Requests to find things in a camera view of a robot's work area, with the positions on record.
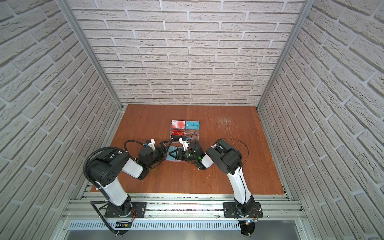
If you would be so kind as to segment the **clear acrylic card display stand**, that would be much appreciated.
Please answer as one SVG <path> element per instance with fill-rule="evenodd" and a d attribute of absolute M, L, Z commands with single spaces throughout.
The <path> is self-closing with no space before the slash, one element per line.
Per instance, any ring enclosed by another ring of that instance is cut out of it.
<path fill-rule="evenodd" d="M 186 125 L 185 125 L 184 129 L 177 129 L 177 130 L 184 130 L 185 131 L 184 136 L 190 138 L 191 141 L 198 141 L 200 138 L 200 129 L 199 130 L 186 130 Z"/>

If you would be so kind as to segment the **red leather card wallet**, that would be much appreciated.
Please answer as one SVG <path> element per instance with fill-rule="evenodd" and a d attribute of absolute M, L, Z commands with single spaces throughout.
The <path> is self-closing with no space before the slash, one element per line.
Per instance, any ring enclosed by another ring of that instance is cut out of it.
<path fill-rule="evenodd" d="M 166 160 L 171 162 L 187 162 L 186 151 L 183 147 L 170 146 L 167 152 Z"/>

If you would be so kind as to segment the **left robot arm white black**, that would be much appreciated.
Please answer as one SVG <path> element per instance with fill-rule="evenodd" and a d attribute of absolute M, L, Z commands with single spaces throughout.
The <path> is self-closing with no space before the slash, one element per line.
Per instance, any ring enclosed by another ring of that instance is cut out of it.
<path fill-rule="evenodd" d="M 120 216 L 127 216 L 132 211 L 131 197 L 118 180 L 121 172 L 143 180 L 150 169 L 159 165 L 168 153 L 170 142 L 161 142 L 155 146 L 154 140 L 142 143 L 137 158 L 128 153 L 128 149 L 104 147 L 91 153 L 83 165 L 83 174 L 106 198 L 110 208 Z"/>

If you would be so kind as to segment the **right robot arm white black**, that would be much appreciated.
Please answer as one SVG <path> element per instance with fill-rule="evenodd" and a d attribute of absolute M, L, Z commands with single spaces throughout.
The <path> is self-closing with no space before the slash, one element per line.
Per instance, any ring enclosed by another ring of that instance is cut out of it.
<path fill-rule="evenodd" d="M 176 148 L 168 153 L 168 156 L 178 160 L 194 164 L 200 170 L 206 170 L 215 164 L 227 175 L 234 192 L 236 211 L 245 216 L 251 211 L 255 200 L 249 191 L 243 173 L 242 154 L 235 147 L 218 139 L 206 151 L 199 141 L 182 142 L 181 148 Z"/>

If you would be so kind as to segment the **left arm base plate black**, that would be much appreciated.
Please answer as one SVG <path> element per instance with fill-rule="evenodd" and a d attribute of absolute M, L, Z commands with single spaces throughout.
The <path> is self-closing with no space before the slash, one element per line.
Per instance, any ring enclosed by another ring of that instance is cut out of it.
<path fill-rule="evenodd" d="M 146 212 L 147 202 L 129 202 L 116 206 L 108 202 L 104 216 L 106 218 L 143 218 Z"/>

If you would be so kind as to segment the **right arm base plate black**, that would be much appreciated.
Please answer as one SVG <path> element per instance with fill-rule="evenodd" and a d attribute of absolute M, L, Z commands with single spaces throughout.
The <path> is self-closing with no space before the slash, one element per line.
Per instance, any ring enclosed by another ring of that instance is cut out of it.
<path fill-rule="evenodd" d="M 224 202 L 223 210 L 225 218 L 263 218 L 263 210 L 259 202 L 250 206 L 242 206 L 235 202 Z"/>

